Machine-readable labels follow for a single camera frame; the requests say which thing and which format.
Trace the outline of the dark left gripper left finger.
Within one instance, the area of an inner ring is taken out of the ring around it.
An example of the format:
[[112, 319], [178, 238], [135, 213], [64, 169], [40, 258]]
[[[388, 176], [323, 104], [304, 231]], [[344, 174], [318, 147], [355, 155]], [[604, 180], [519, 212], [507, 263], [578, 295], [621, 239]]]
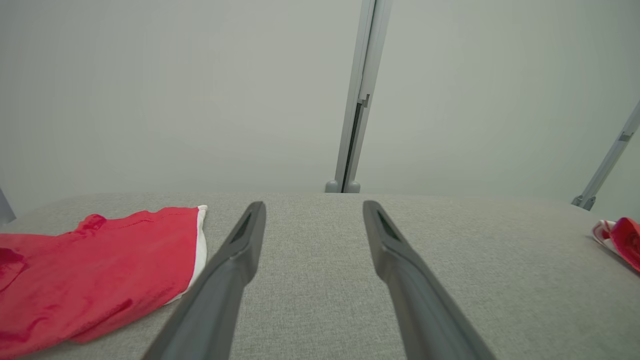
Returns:
[[250, 203], [144, 359], [229, 358], [243, 291], [258, 271], [265, 228], [265, 203]]

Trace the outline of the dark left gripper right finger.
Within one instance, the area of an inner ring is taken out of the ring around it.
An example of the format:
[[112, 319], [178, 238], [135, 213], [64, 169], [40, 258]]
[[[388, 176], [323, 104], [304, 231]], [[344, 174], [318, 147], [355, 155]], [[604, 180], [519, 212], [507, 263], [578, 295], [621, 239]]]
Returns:
[[362, 205], [375, 273], [387, 285], [409, 360], [493, 360], [494, 354], [382, 205]]

